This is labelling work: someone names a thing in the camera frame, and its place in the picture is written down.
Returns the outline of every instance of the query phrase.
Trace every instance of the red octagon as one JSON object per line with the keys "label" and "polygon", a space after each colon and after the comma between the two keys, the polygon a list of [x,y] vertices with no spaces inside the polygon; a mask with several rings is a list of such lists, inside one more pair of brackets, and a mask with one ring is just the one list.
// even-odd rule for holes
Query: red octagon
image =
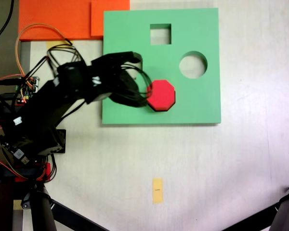
{"label": "red octagon", "polygon": [[148,103],[154,111],[168,111],[175,104],[175,89],[167,80],[154,80],[152,82],[152,95],[148,98]]}

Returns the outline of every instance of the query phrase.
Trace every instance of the table surface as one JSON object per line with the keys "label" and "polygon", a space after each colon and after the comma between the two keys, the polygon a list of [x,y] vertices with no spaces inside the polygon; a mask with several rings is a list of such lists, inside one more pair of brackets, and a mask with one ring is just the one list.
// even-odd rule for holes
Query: table surface
{"label": "table surface", "polygon": [[[282,197],[289,0],[131,0],[132,10],[206,7],[220,15],[222,123],[102,126],[101,103],[86,105],[60,125],[67,145],[46,185],[52,198],[111,231],[219,231]],[[75,45],[88,64],[102,55],[101,41]],[[46,42],[31,43],[31,68],[45,52]],[[37,75],[52,78],[47,66]],[[153,178],[163,178],[161,204],[152,203]]]}

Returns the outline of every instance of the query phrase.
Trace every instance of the orange board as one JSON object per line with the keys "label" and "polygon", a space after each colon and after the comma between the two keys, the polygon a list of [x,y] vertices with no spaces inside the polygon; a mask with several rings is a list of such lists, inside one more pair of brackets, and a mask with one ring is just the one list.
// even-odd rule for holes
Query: orange board
{"label": "orange board", "polygon": [[[104,11],[129,8],[130,0],[19,0],[18,32],[33,23],[45,23],[58,28],[68,39],[102,39]],[[62,38],[51,29],[37,26],[24,32],[20,39]]]}
{"label": "orange board", "polygon": [[129,11],[130,0],[92,0],[91,3],[91,37],[103,39],[104,12]]}

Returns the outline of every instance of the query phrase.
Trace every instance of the yellow sticky note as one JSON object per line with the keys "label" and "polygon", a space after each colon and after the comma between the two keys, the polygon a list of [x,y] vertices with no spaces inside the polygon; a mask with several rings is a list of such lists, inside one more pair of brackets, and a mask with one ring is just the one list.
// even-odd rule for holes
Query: yellow sticky note
{"label": "yellow sticky note", "polygon": [[66,40],[61,40],[61,41],[46,41],[46,47],[47,49],[61,45],[61,44],[69,44]]}
{"label": "yellow sticky note", "polygon": [[154,178],[153,179],[153,203],[158,204],[162,203],[163,198],[163,179],[162,178]]}

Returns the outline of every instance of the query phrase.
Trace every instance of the green board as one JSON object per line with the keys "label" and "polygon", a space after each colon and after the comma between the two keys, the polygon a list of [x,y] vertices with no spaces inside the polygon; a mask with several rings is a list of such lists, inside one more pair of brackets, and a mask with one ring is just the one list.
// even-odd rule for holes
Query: green board
{"label": "green board", "polygon": [[[105,12],[104,54],[133,51],[141,54],[143,70],[155,79],[166,79],[176,91],[176,103],[167,112],[149,106],[132,108],[103,101],[103,124],[220,123],[220,67],[218,9]],[[150,29],[171,26],[171,44],[151,45]],[[205,74],[185,77],[179,63],[195,52],[207,61]],[[144,90],[143,80],[136,82]]]}

